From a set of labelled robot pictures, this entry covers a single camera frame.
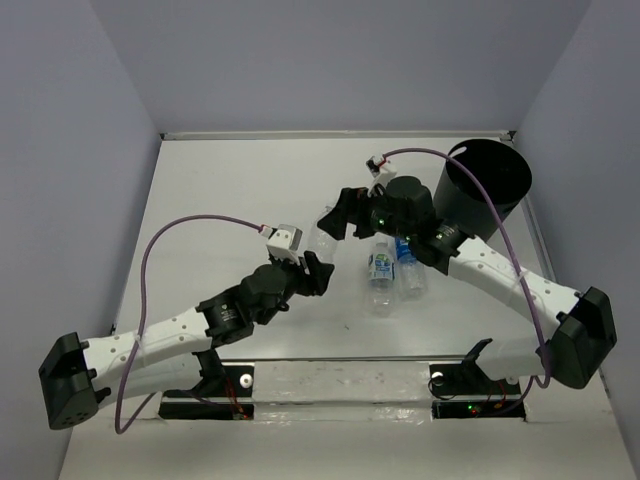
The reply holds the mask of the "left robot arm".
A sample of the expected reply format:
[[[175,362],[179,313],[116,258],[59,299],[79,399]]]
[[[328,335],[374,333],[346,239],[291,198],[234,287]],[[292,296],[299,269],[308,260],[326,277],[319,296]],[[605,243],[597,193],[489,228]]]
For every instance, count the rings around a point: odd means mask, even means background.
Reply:
[[[108,403],[130,396],[120,381],[181,355],[198,360],[187,371],[189,386],[201,395],[215,392],[223,377],[217,348],[251,336],[255,326],[288,311],[294,295],[323,295],[334,270],[311,251],[296,263],[272,258],[239,284],[143,333],[59,337],[38,370],[50,429],[69,429],[90,419]]]

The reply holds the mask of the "clear unlabeled bottle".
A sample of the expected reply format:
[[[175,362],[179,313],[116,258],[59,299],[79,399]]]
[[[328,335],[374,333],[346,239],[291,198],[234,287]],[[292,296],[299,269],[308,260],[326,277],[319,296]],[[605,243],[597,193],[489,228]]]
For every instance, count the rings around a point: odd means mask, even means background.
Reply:
[[[307,249],[315,253],[317,259],[326,264],[333,264],[337,250],[337,241],[318,226],[331,210],[333,205],[327,204],[314,219],[307,242]]]

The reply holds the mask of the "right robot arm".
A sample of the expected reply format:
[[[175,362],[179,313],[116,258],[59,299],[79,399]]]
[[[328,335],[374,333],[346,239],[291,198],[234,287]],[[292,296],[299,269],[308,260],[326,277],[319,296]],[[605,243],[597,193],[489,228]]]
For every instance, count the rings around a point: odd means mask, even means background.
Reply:
[[[420,263],[483,291],[532,323],[532,337],[486,338],[474,345],[460,368],[470,391],[535,376],[583,389],[617,342],[603,291],[578,292],[515,267],[479,236],[439,218],[430,191],[415,177],[401,176],[373,190],[342,189],[317,226],[341,241],[349,225],[359,239],[381,233],[407,241]]]

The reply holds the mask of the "green white label bottle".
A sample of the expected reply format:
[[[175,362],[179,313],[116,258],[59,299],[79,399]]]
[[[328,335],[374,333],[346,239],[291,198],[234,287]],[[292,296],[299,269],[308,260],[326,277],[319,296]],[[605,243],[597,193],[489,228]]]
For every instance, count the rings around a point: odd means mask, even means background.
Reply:
[[[377,237],[367,265],[367,305],[379,317],[389,317],[395,303],[395,263],[386,237]]]

